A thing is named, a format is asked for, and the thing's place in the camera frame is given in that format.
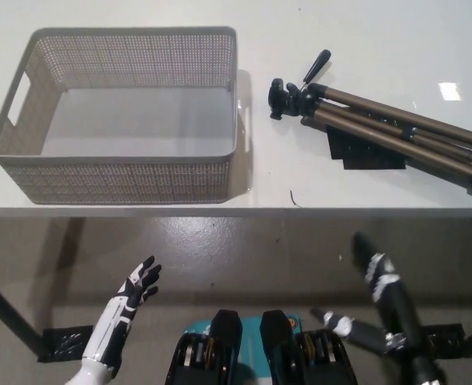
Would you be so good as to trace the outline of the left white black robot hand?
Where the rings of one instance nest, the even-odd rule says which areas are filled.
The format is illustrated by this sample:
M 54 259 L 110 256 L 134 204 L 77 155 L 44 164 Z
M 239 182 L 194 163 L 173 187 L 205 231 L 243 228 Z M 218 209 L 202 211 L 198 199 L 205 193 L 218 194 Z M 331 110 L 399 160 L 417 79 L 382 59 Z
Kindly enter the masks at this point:
M 83 352 L 109 368 L 119 367 L 121 355 L 132 322 L 139 307 L 157 293 L 161 265 L 150 256 L 141 262 L 123 281 L 116 294 L 104 307 Z

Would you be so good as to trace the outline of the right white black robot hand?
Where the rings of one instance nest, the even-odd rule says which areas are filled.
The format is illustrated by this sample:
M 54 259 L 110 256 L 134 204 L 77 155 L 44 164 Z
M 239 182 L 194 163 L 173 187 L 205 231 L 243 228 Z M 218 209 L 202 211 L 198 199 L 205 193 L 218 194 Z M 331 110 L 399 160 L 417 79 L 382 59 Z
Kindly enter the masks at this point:
M 332 310 L 311 309 L 323 328 L 377 355 L 394 351 L 422 351 L 425 338 L 413 301 L 388 255 L 361 232 L 352 237 L 353 264 L 369 288 L 382 321 L 374 326 Z

